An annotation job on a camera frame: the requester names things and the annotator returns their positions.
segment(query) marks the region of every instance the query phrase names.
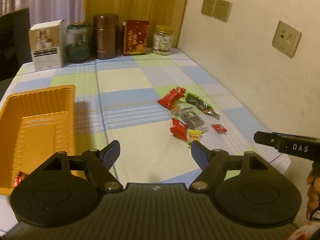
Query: checkered tablecloth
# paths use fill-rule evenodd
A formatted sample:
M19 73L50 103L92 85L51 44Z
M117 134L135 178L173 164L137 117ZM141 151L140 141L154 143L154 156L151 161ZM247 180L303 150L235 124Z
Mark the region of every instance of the checkered tablecloth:
M24 64L0 108L12 93L67 84L76 86L76 151L102 149L107 142L117 139L121 155L112 172L124 186L128 182L184 182L188 187L200 173L186 143L170 133L170 111L157 103L176 86L202 97L220 114L217 120L198 111L210 128L200 140L207 148L221 148L233 155L253 150L281 172L289 167L287 155L255 144L254 133L266 131L256 118L177 49L169 56L118 56L39 72L34 71L32 63ZM216 133L212 123L222 124L228 132ZM15 224L8 198L0 196L0 235Z

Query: clear snack package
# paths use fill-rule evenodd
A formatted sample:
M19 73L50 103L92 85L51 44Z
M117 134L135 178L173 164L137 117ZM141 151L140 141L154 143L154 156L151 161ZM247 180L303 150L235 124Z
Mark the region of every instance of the clear snack package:
M209 128L204 124L204 121L199 115L193 111L193 107L189 106L179 110L179 116L183 121L188 125L190 130L199 130L202 133L205 133Z

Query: gold jar lid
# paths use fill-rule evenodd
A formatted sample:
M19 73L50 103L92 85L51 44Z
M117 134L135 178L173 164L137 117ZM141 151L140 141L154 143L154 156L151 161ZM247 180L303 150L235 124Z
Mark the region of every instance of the gold jar lid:
M155 30L157 32L163 32L163 33L174 33L173 28L167 25L156 25Z
M67 29L82 29L90 27L89 23L85 22L74 22L73 24L68 25Z

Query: red candy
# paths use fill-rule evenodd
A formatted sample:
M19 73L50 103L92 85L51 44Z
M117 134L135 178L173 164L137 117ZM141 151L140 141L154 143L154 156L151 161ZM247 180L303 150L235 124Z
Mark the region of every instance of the red candy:
M217 131L217 133L225 133L227 131L226 128L224 128L221 124L212 124L211 125L213 129Z
M170 131L181 140L187 140L187 130L188 126L183 122L180 122L178 119L171 118L173 127L170 128Z
M17 187L27 176L28 174L19 171L17 175L14 177L13 187Z
M171 110L174 107L174 104L180 99L184 97L186 93L185 88L176 87L172 89L168 94L166 94L163 98L158 100L157 102L164 106L165 108Z

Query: black chair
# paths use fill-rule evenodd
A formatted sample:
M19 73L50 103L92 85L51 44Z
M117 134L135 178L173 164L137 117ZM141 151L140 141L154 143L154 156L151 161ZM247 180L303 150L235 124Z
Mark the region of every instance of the black chair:
M13 78L22 64L31 62L29 8L0 17L0 81Z

